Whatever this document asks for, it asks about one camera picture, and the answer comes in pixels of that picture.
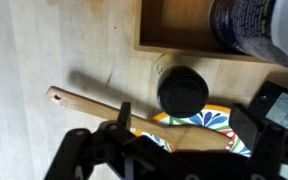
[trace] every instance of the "black lid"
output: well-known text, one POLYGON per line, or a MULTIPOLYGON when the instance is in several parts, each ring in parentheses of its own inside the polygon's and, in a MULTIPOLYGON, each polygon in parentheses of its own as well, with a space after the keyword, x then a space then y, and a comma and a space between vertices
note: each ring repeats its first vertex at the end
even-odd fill
POLYGON ((160 85, 157 97, 167 114, 187 118, 204 108, 208 100, 208 88, 197 73, 170 75, 160 85))

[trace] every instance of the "jar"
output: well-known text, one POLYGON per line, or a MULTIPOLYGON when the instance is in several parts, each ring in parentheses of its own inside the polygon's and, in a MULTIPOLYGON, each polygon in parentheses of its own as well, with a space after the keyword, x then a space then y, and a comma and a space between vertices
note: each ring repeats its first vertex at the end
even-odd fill
POLYGON ((161 109, 176 118, 199 113, 208 100, 204 79, 181 62, 181 56, 163 55, 155 65, 157 101, 161 109))

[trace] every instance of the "black device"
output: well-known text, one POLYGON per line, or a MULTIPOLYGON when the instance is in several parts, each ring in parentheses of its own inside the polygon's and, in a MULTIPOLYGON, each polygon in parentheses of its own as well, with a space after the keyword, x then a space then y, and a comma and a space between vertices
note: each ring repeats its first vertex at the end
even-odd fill
MULTIPOLYGON (((249 122, 256 118, 236 105, 234 122, 238 116, 249 122)), ((129 124, 130 103, 123 103, 117 120, 101 123, 95 133, 87 129, 69 131, 45 179, 88 179, 94 166, 102 163, 121 179, 281 179, 288 131, 280 125, 255 123, 257 142, 247 158, 226 150, 169 153, 145 136, 136 137, 129 131, 129 124)))
MULTIPOLYGON (((248 108, 234 105, 229 120, 231 128, 251 151, 259 145, 268 124, 282 127, 288 134, 288 89, 271 81, 264 82, 248 108)), ((288 135, 281 162, 288 164, 288 135)))
POLYGON ((259 119, 274 122, 288 129, 288 89, 265 81, 248 110, 259 119))

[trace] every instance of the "electronic device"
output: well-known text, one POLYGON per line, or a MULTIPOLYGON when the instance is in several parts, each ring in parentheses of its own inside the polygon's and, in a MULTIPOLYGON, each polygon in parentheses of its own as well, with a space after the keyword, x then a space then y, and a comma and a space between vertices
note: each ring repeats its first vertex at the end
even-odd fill
POLYGON ((288 129, 288 89, 266 81, 248 110, 261 120, 274 122, 288 129))

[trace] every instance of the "wooden surface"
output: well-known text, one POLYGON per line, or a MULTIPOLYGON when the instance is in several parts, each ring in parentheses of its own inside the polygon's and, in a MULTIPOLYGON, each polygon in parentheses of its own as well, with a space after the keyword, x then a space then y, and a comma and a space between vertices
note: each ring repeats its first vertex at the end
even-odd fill
POLYGON ((135 49, 219 59, 261 61, 229 51, 213 36, 213 0, 136 0, 135 49))
MULTIPOLYGON (((92 99, 79 96, 58 87, 51 87, 46 98, 55 104, 91 114, 106 120, 115 120, 119 110, 92 99)), ((224 150, 230 139, 219 133, 196 126, 164 126, 150 119, 131 115, 131 127, 164 139, 178 150, 224 150)))
MULTIPOLYGON (((133 50, 135 1, 0 0, 0 179, 42 179, 65 133, 103 119, 45 99, 51 86, 113 107, 132 102, 148 118, 156 103, 153 63, 133 50)), ((288 87, 288 70, 267 63, 185 57, 209 86, 210 102, 247 104, 269 76, 288 87)), ((91 179, 116 179, 106 166, 91 179)))

